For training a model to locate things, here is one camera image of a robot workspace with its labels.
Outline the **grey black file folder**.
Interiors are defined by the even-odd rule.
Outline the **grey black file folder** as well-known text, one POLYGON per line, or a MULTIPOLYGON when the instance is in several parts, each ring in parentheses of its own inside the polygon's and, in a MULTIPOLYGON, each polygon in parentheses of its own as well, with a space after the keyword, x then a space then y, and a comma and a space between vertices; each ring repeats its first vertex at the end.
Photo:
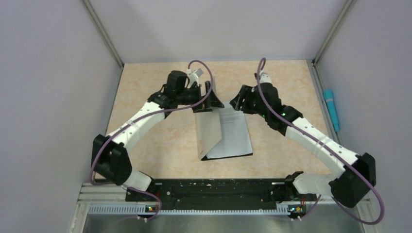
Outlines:
MULTIPOLYGON (((212 87, 211 93, 217 96, 216 87, 212 87)), ((197 154, 201 161, 205 161, 203 158, 222 139, 219 109, 195 114, 197 154)))

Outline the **white printed paper stack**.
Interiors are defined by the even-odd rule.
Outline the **white printed paper stack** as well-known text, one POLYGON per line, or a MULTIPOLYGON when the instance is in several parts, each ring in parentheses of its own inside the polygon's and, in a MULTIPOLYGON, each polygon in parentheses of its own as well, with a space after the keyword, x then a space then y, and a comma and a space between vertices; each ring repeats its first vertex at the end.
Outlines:
POLYGON ((253 155, 245 114, 235 111, 228 101, 219 109, 222 139, 203 160, 219 160, 253 155))

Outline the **turquoise marker pen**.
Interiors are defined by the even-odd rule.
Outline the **turquoise marker pen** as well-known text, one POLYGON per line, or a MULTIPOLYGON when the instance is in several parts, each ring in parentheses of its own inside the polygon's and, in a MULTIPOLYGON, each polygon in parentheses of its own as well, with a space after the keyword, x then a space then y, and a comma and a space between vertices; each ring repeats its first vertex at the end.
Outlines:
POLYGON ((326 89, 323 91, 324 100, 328 109, 330 120, 335 132, 340 130, 339 119, 336 111, 336 106, 334 102, 334 95, 332 90, 326 89))

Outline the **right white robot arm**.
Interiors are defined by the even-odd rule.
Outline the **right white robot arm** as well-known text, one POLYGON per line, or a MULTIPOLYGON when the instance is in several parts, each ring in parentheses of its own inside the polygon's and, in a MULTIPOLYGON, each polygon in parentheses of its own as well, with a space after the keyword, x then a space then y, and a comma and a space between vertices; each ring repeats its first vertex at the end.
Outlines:
POLYGON ((353 208, 371 190, 365 181, 376 185, 376 161, 372 155, 359 155, 320 132, 301 112, 282 104, 272 84, 243 85, 230 105, 236 111, 260 115, 271 129, 306 148, 332 172, 332 175, 299 174, 285 186, 289 199, 320 194, 353 208))

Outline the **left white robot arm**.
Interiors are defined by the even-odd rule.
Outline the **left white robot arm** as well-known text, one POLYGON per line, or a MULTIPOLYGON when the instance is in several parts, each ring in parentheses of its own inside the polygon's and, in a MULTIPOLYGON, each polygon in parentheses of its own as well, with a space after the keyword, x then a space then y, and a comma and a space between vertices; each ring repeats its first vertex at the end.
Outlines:
POLYGON ((213 90, 213 82, 206 81, 206 94, 202 95, 198 83, 202 70, 187 72, 173 70, 161 89, 151 94, 142 108, 127 122, 107 136, 93 140, 91 169, 115 185, 137 189, 143 200, 154 198, 153 179, 132 167, 129 151, 157 123, 166 119, 181 105, 195 114, 215 112, 224 104, 213 90))

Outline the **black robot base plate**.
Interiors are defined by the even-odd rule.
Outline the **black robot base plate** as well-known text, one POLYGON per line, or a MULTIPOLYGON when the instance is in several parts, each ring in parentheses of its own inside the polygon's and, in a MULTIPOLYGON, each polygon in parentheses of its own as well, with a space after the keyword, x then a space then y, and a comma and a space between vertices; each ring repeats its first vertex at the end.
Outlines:
POLYGON ((125 201, 144 214, 275 215, 299 218, 315 194, 299 194, 286 179, 157 179, 142 194, 130 188, 125 201))

